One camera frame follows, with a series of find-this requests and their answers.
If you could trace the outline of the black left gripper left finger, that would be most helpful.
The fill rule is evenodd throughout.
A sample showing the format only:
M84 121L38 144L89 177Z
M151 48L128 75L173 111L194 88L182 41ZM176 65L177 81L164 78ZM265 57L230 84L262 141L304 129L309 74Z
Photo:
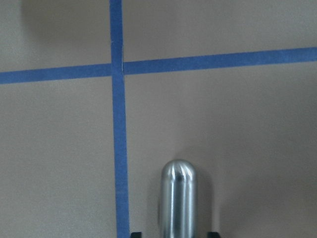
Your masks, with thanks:
M142 238L142 232L132 232L130 238Z

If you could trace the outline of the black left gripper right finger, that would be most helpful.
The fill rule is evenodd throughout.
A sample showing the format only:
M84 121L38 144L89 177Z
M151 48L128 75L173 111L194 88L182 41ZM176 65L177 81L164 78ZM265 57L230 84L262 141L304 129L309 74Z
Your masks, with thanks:
M207 232L207 238L220 238L220 234L218 232Z

